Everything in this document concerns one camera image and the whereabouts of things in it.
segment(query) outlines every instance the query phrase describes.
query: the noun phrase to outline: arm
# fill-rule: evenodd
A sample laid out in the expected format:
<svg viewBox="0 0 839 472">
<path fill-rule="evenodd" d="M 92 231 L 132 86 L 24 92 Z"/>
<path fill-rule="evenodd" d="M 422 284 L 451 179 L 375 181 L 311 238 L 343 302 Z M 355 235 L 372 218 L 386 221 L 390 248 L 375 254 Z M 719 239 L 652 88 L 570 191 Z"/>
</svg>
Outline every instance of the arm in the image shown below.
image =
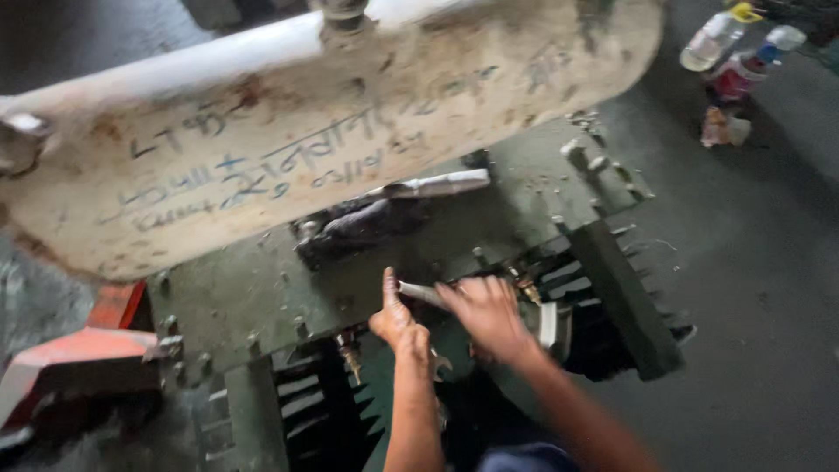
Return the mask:
<svg viewBox="0 0 839 472">
<path fill-rule="evenodd" d="M 550 424 L 584 470 L 655 472 L 653 456 L 554 365 L 521 322 L 513 288 L 496 277 L 465 279 L 453 291 L 437 284 L 475 342 L 527 381 Z"/>
<path fill-rule="evenodd" d="M 396 356 L 393 373 L 393 423 L 385 472 L 443 470 L 440 423 L 432 385 L 429 333 L 399 301 L 393 269 L 384 271 L 383 308 L 370 318 L 370 329 L 390 344 Z"/>
</svg>

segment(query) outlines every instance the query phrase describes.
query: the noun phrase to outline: hand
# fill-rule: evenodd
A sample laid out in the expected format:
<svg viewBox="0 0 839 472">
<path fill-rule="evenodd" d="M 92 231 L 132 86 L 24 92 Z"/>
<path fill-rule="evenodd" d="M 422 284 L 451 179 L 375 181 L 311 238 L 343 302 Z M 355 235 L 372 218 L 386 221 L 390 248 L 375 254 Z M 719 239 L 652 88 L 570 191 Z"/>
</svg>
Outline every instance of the hand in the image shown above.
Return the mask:
<svg viewBox="0 0 839 472">
<path fill-rule="evenodd" d="M 498 362 L 516 367 L 539 347 L 524 327 L 515 292 L 506 281 L 493 276 L 463 279 L 456 291 L 441 283 L 435 289 L 478 346 Z"/>
<path fill-rule="evenodd" d="M 409 331 L 408 328 L 416 324 L 416 321 L 411 316 L 408 307 L 399 300 L 399 289 L 393 267 L 384 270 L 382 300 L 382 311 L 370 317 L 370 330 L 390 344 L 395 352 L 399 346 L 399 340 Z"/>
</svg>

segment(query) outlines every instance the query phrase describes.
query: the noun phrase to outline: plastic bottle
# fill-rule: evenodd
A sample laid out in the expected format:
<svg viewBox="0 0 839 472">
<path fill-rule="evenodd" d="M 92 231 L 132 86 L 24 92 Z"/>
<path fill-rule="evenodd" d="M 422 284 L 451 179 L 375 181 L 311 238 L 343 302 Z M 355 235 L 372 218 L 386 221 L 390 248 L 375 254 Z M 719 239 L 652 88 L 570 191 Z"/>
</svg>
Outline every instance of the plastic bottle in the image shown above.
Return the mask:
<svg viewBox="0 0 839 472">
<path fill-rule="evenodd" d="M 746 31 L 749 23 L 763 19 L 756 14 L 751 3 L 738 3 L 731 9 L 711 17 L 705 26 L 694 34 L 679 62 L 688 71 L 702 72 L 711 69 Z"/>
<path fill-rule="evenodd" d="M 714 94 L 720 102 L 742 100 L 754 86 L 766 80 L 769 67 L 778 58 L 804 44 L 807 36 L 792 26 L 779 26 L 766 35 L 758 50 L 739 51 L 711 77 Z"/>
</svg>

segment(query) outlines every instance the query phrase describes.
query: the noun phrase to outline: concrete floor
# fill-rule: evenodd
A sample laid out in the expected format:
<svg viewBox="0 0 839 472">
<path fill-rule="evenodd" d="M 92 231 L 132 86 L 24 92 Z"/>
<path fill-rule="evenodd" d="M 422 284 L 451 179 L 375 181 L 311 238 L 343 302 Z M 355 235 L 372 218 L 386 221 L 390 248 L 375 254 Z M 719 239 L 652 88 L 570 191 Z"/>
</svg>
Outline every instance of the concrete floor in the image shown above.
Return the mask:
<svg viewBox="0 0 839 472">
<path fill-rule="evenodd" d="M 672 0 L 664 43 L 649 73 L 601 107 L 611 145 L 659 195 L 620 222 L 636 223 L 639 240 L 667 243 L 651 243 L 647 257 L 658 271 L 654 284 L 667 294 L 664 301 L 699 327 L 685 349 L 687 369 L 651 384 L 634 375 L 583 383 L 647 440 L 668 469 L 834 470 L 839 77 L 791 55 L 754 94 L 747 145 L 701 147 L 701 80 L 681 70 L 677 56 L 718 5 Z M 177 0 L 40 0 L 37 6 L 5 0 L 0 22 L 0 94 L 214 36 L 200 31 Z M 0 249 L 4 260 L 22 267 L 24 288 L 45 283 L 41 272 L 27 269 L 24 255 Z M 4 287 L 9 271 L 0 270 Z M 84 290 L 77 294 L 83 302 L 59 305 L 55 315 L 75 319 L 86 312 L 90 295 Z M 3 325 L 28 316 L 8 300 L 0 308 Z M 0 330 L 6 333 L 4 352 L 10 339 L 26 335 L 8 331 Z M 139 446 L 102 449 L 102 443 L 85 442 L 59 464 L 32 469 L 184 469 L 187 445 L 168 448 L 177 456 L 171 460 L 160 448 L 184 428 L 155 425 L 160 435 Z M 146 459 L 126 468 L 122 448 Z"/>
</svg>

